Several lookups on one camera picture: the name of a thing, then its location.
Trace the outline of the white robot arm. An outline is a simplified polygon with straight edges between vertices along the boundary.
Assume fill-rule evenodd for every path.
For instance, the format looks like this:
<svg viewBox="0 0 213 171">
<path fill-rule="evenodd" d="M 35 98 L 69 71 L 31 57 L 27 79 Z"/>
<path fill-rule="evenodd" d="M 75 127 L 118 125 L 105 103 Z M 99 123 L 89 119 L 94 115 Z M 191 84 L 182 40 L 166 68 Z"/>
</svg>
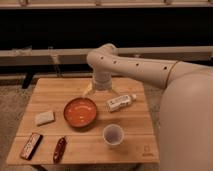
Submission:
<svg viewBox="0 0 213 171">
<path fill-rule="evenodd" d="M 120 57 L 105 44 L 87 54 L 92 87 L 112 87 L 120 74 L 162 88 L 159 171 L 213 171 L 213 67 L 175 60 Z"/>
</svg>

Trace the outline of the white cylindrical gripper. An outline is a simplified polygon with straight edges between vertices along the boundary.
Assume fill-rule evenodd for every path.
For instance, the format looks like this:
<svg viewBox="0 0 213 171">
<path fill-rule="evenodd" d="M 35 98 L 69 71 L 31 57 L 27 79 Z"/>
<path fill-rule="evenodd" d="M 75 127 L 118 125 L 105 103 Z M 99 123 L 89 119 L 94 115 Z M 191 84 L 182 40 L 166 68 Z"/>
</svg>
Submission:
<svg viewBox="0 0 213 171">
<path fill-rule="evenodd" d="M 119 96 L 119 92 L 112 88 L 111 74 L 107 71 L 94 70 L 92 78 L 92 86 L 88 85 L 82 96 L 87 97 L 94 93 L 94 89 L 99 91 L 108 90 L 110 94 Z"/>
</svg>

